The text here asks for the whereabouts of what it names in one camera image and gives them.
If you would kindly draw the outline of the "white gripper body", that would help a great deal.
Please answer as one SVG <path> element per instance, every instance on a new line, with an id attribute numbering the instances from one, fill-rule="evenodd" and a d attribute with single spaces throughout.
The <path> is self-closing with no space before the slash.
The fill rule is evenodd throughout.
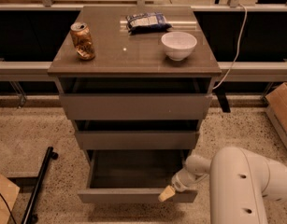
<path id="1" fill-rule="evenodd" d="M 177 192 L 188 190 L 196 180 L 196 175 L 189 173 L 185 168 L 175 173 L 172 177 L 172 187 Z"/>

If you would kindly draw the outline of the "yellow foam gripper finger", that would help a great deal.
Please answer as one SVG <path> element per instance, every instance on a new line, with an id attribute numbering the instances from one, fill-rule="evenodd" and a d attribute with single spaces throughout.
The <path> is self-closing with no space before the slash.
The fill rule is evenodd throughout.
<path id="1" fill-rule="evenodd" d="M 172 198 L 176 194 L 175 189 L 171 186 L 168 185 L 165 187 L 165 189 L 160 193 L 158 196 L 158 200 L 160 202 L 165 202 L 166 200 Z"/>

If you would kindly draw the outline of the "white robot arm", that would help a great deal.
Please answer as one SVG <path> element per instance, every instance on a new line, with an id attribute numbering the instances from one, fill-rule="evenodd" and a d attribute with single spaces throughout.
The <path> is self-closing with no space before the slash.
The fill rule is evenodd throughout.
<path id="1" fill-rule="evenodd" d="M 164 202 L 205 178 L 211 224 L 268 224 L 264 200 L 287 200 L 287 166 L 242 147 L 224 147 L 210 160 L 190 155 L 158 199 Z"/>

